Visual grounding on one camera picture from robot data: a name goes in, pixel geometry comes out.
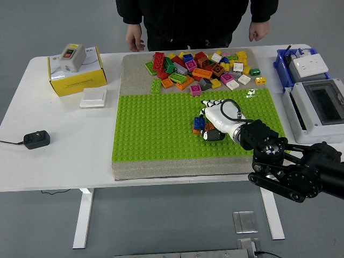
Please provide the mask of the person's right hand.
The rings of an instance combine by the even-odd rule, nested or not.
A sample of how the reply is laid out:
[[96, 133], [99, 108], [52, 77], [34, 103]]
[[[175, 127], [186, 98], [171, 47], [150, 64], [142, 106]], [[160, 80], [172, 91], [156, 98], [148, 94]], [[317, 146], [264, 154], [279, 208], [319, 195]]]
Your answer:
[[141, 38], [142, 29], [140, 24], [129, 24], [127, 27], [126, 42], [131, 52], [140, 52], [145, 49]]

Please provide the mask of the person's left hand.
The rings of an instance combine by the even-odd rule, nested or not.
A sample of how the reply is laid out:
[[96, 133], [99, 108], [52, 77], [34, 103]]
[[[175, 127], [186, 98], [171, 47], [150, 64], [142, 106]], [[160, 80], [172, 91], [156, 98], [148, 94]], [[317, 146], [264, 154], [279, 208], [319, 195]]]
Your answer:
[[251, 22], [249, 26], [249, 41], [259, 41], [263, 39], [270, 31], [268, 21], [262, 23]]

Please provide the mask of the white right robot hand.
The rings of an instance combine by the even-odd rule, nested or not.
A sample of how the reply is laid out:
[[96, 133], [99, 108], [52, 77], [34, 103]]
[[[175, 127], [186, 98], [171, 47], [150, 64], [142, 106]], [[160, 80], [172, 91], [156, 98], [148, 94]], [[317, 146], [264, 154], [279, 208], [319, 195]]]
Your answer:
[[240, 128], [246, 121], [239, 105], [232, 99], [201, 101], [206, 107], [201, 109], [204, 116], [214, 126], [212, 130], [201, 130], [201, 136], [207, 141], [223, 140], [228, 134], [231, 139], [240, 143]]

